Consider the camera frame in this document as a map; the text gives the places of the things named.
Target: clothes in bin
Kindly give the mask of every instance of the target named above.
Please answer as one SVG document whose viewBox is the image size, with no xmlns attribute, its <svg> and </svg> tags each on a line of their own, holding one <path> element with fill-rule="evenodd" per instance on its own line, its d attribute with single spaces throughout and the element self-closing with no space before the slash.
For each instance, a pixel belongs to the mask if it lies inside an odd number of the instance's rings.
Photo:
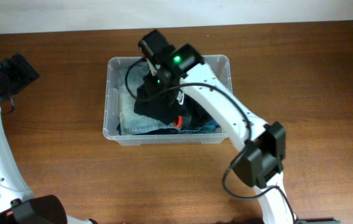
<svg viewBox="0 0 353 224">
<path fill-rule="evenodd" d="M 126 73 L 127 69 L 121 70 L 119 79 L 121 82 L 120 124 L 117 130 L 120 135 L 208 134 L 216 132 L 219 125 L 195 100 L 187 95 L 183 97 L 183 104 L 175 100 L 177 94 L 184 94 L 181 90 L 171 98 L 159 98 L 145 103 L 135 102 L 126 89 L 124 82 Z M 138 63 L 131 68 L 128 86 L 138 99 L 147 97 L 143 84 L 144 79 L 148 82 L 150 77 L 149 66 L 146 62 Z"/>
</svg>

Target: denim fabric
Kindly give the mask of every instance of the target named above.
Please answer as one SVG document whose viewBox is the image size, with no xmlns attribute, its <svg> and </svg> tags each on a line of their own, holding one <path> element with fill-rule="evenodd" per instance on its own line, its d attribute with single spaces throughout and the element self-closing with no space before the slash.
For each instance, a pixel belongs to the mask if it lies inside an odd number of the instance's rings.
<svg viewBox="0 0 353 224">
<path fill-rule="evenodd" d="M 126 77 L 127 69 L 120 71 L 120 130 L 121 135 L 133 135 L 148 133 L 158 129 L 177 129 L 173 123 L 164 124 L 153 118 L 134 113 L 135 99 L 130 96 L 127 91 L 124 79 Z M 137 64 L 130 70 L 128 74 L 128 86 L 131 92 L 136 96 L 137 88 L 140 87 L 144 81 L 143 77 L 149 73 L 149 66 L 142 62 Z"/>
<path fill-rule="evenodd" d="M 120 124 L 117 126 L 117 130 L 119 131 L 119 134 L 122 135 L 120 126 L 121 126 Z M 158 130 L 149 131 L 147 133 L 140 133 L 137 135 L 141 135 L 141 134 L 213 134 L 216 132 L 217 128 L 219 128 L 219 124 L 217 124 L 217 122 L 215 120 L 211 120 L 199 128 L 192 128 L 192 127 L 181 128 L 181 129 L 160 128 Z"/>
</svg>

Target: plastic bin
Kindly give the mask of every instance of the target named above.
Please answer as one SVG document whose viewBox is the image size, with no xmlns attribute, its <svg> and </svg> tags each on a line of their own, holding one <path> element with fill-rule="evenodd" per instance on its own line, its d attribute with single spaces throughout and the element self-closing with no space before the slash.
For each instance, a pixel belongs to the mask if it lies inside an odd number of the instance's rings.
<svg viewBox="0 0 353 224">
<path fill-rule="evenodd" d="M 203 56 L 214 70 L 218 79 L 225 87 L 232 91 L 231 69 L 229 59 L 225 55 Z M 122 146 L 138 146 L 141 144 L 169 144 L 201 142 L 202 144 L 219 144 L 227 136 L 222 128 L 214 134 L 162 134 L 162 135 L 137 135 L 120 136 L 117 125 L 120 123 L 119 108 L 119 72 L 128 68 L 140 57 L 114 57 L 108 63 L 108 81 L 106 83 L 106 98 L 104 105 L 103 135 L 108 140 L 117 141 Z"/>
</svg>

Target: wood grain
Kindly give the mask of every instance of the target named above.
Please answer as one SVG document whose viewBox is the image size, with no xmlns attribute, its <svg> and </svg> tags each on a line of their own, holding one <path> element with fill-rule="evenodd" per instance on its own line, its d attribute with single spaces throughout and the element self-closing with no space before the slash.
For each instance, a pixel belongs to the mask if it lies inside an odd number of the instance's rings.
<svg viewBox="0 0 353 224">
<path fill-rule="evenodd" d="M 0 35 L 0 59 L 22 52 L 41 77 L 3 117 L 36 196 L 100 223 L 215 223 L 260 218 L 221 176 L 237 151 L 218 145 L 122 147 L 102 134 L 109 59 L 140 55 L 142 30 Z M 353 223 L 353 21 L 162 29 L 170 43 L 231 61 L 235 94 L 287 129 L 285 186 L 300 218 Z M 228 181 L 251 195 L 237 177 Z"/>
</svg>

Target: black cable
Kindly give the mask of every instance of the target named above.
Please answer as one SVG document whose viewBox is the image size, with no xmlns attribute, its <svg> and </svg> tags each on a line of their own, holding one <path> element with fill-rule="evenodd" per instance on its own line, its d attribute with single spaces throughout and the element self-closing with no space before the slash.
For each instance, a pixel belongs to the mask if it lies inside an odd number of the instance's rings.
<svg viewBox="0 0 353 224">
<path fill-rule="evenodd" d="M 250 120 L 248 119 L 247 115 L 243 112 L 243 110 L 240 108 L 240 106 L 225 92 L 223 92 L 222 90 L 220 90 L 218 87 L 216 86 L 212 86 L 212 85 L 209 85 L 209 84 L 205 84 L 205 83 L 184 83 L 184 84 L 180 84 L 180 85 L 177 85 L 177 86 L 173 86 L 173 87 L 170 87 L 168 89 L 165 89 L 165 90 L 162 90 L 150 97 L 147 97 L 147 98 L 140 98 L 138 99 L 132 92 L 131 90 L 129 89 L 129 86 L 128 86 L 128 74 L 130 72 L 130 70 L 136 66 L 138 63 L 141 63 L 141 62 L 144 62 L 146 61 L 146 58 L 141 58 L 139 59 L 138 61 L 134 62 L 128 69 L 127 69 L 127 73 L 126 73 L 126 77 L 124 79 L 125 83 L 126 83 L 126 88 L 127 88 L 127 91 L 129 92 L 129 94 L 131 95 L 131 97 L 133 97 L 136 101 L 141 101 L 141 102 L 146 102 L 146 101 L 151 101 L 151 100 L 154 100 L 156 98 L 158 98 L 159 96 L 162 96 L 164 93 L 168 92 L 168 91 L 172 91 L 172 90 L 178 90 L 180 89 L 181 87 L 187 87 L 187 86 L 204 86 L 204 87 L 208 87 L 211 91 L 212 90 L 215 90 L 217 91 L 218 93 L 222 94 L 223 96 L 225 96 L 232 104 L 233 106 L 236 107 L 236 109 L 240 112 L 240 114 L 243 116 L 244 118 L 244 121 L 246 122 L 246 128 L 248 130 L 248 137 L 247 137 L 247 140 L 245 140 L 245 147 L 243 148 L 243 150 L 241 150 L 241 152 L 232 160 L 231 164 L 229 165 L 229 167 L 226 169 L 225 173 L 224 173 L 224 176 L 222 178 L 222 187 L 223 189 L 232 197 L 236 198 L 236 199 L 239 199 L 239 200 L 250 200 L 250 199 L 258 199 L 262 196 L 264 196 L 267 192 L 271 191 L 272 189 L 277 189 L 280 194 L 282 195 L 284 201 L 286 201 L 286 204 L 288 206 L 288 208 L 290 209 L 290 213 L 291 213 L 291 216 L 293 218 L 293 223 L 295 223 L 295 218 L 294 218 L 294 211 L 287 199 L 287 196 L 284 194 L 284 192 L 281 190 L 281 188 L 277 185 L 271 185 L 269 186 L 264 192 L 262 192 L 261 194 L 258 194 L 258 195 L 255 195 L 255 196 L 252 196 L 252 197 L 243 197 L 243 196 L 239 196 L 239 195 L 236 195 L 234 194 L 233 192 L 231 192 L 227 187 L 226 187 L 226 177 L 229 175 L 230 171 L 233 170 L 233 168 L 235 168 L 235 166 L 237 165 L 237 163 L 240 161 L 241 158 L 243 158 L 243 156 L 245 156 L 245 152 L 246 152 L 246 147 L 248 144 L 252 144 L 252 141 L 251 141 L 251 137 L 252 137 L 252 129 L 251 129 L 251 123 L 250 123 Z"/>
<path fill-rule="evenodd" d="M 226 191 L 226 193 L 228 193 L 230 196 L 232 196 L 233 198 L 239 199 L 239 200 L 252 200 L 252 199 L 258 199 L 262 196 L 264 196 L 266 193 L 268 193 L 269 191 L 273 190 L 273 189 L 277 189 L 280 194 L 282 195 L 284 201 L 287 204 L 288 209 L 290 210 L 291 213 L 291 217 L 293 220 L 293 223 L 296 223 L 295 217 L 294 217 L 294 211 L 293 208 L 291 207 L 287 196 L 285 195 L 285 193 L 281 190 L 281 188 L 277 185 L 271 185 L 269 186 L 265 191 L 263 191 L 261 194 L 255 195 L 255 196 L 251 196 L 251 197 L 243 197 L 240 195 L 236 195 L 233 192 L 231 192 L 227 187 L 226 187 L 226 178 L 229 175 L 229 173 L 231 172 L 231 170 L 233 170 L 233 168 L 235 168 L 235 166 L 237 165 L 237 163 L 240 161 L 240 159 L 244 156 L 245 152 L 246 152 L 246 147 L 248 144 L 252 144 L 253 142 L 251 141 L 246 141 L 245 147 L 243 148 L 243 150 L 241 150 L 241 152 L 236 156 L 235 159 L 232 160 L 231 164 L 229 165 L 229 167 L 226 169 L 223 177 L 222 177 L 222 187 L 223 189 Z"/>
</svg>

